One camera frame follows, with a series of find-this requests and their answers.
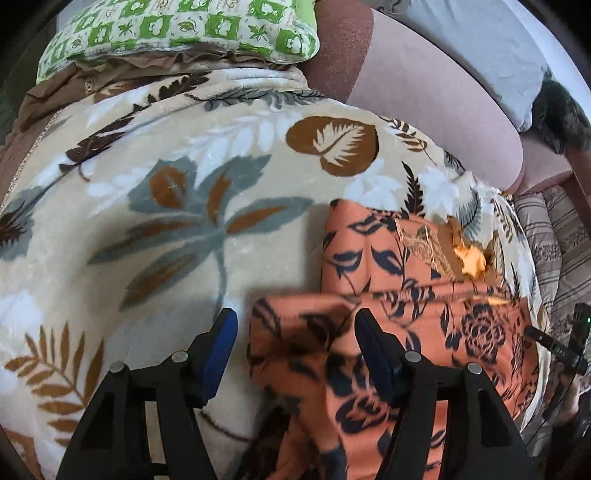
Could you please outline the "orange black floral garment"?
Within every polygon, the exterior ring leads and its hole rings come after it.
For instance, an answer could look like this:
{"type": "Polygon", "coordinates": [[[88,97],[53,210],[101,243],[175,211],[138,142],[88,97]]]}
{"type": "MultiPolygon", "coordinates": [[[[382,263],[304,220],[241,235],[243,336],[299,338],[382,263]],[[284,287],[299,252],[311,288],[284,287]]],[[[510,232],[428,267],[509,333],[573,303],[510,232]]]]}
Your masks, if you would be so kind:
{"type": "Polygon", "coordinates": [[[467,245],[458,222],[332,203],[317,293],[266,296],[249,322],[252,380],[276,400],[245,468],[252,479],[372,479],[399,412],[382,399],[353,333],[372,312],[407,349],[482,366],[514,419],[538,384],[527,301],[467,245]]]}

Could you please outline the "striped beige bed sheet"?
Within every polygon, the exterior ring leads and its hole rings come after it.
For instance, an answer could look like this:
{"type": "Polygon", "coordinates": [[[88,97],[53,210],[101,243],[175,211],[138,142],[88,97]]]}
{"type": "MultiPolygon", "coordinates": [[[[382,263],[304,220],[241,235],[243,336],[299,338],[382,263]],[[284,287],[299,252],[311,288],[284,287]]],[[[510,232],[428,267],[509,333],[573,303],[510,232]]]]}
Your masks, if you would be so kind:
{"type": "Polygon", "coordinates": [[[590,302],[590,233],[561,186],[521,196],[514,205],[530,262],[521,293],[531,320],[566,344],[575,305],[590,302]]]}

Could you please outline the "cream leaf-print fleece blanket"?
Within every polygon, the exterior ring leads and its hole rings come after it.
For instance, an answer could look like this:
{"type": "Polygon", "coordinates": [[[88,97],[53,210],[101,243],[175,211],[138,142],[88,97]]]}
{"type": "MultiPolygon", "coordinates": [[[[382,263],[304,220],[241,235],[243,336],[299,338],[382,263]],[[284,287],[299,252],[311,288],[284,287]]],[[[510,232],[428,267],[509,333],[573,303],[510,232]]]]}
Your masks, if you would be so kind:
{"type": "Polygon", "coordinates": [[[295,69],[124,81],[59,110],[1,212],[1,425],[27,471],[56,477],[112,363],[157,364],[231,308],[238,338],[197,423],[217,476],[235,475],[277,405],[250,375],[252,308],[321,289],[338,200],[456,220],[528,305],[506,197],[295,69]]]}

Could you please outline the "dark furry cat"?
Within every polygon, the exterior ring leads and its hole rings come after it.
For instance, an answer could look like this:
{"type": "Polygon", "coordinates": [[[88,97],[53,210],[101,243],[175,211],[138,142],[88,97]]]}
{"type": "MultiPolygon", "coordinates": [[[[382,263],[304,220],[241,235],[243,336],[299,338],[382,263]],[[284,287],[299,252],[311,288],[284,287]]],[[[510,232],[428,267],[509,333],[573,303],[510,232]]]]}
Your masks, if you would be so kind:
{"type": "Polygon", "coordinates": [[[532,105],[532,129],[556,154],[590,150],[590,121],[581,105],[551,71],[545,73],[532,105]]]}

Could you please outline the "grey pillow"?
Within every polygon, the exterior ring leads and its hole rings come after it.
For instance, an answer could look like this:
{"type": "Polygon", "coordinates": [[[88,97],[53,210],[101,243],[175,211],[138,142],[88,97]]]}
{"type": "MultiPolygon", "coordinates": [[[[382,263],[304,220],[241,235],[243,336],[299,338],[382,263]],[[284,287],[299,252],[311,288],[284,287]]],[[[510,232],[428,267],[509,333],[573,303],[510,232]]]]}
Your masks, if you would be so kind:
{"type": "Polygon", "coordinates": [[[533,103],[550,67],[504,1],[379,1],[378,11],[429,40],[461,65],[517,130],[533,123],[533,103]]]}

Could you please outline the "brown ruffled bedspread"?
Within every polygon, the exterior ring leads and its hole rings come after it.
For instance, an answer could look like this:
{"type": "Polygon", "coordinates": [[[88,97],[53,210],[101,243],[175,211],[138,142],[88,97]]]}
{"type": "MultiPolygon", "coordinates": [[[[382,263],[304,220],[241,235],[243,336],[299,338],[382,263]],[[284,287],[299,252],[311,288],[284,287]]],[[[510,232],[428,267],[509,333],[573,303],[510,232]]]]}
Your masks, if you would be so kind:
{"type": "Polygon", "coordinates": [[[6,195],[9,192],[18,167],[52,116],[59,110],[117,81],[225,68],[286,71],[290,67],[273,64],[252,55],[235,55],[221,51],[151,52],[108,57],[97,65],[76,62],[67,66],[25,94],[10,133],[1,142],[1,194],[6,195]]]}

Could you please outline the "pink brown bolster cushion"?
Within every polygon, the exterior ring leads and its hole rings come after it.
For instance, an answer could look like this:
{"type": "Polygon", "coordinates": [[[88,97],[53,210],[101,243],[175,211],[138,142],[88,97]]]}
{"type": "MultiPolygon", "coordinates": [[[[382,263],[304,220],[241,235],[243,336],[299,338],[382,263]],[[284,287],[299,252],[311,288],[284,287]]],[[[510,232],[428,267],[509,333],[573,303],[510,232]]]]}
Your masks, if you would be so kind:
{"type": "Polygon", "coordinates": [[[315,4],[320,50],[301,64],[325,96],[404,120],[477,178],[517,195],[573,173],[565,156],[521,134],[460,65],[402,23],[360,1],[315,4]]]}

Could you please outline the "green white patterned pillow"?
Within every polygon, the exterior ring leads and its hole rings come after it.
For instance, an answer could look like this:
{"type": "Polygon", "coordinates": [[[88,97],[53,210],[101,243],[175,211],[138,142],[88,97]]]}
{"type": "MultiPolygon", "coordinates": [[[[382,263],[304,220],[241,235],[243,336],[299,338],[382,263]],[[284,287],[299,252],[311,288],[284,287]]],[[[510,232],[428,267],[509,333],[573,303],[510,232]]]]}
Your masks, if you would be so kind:
{"type": "Polygon", "coordinates": [[[198,46],[252,54],[274,64],[308,61],[320,49],[313,1],[95,1],[52,38],[41,83],[75,61],[198,46]]]}

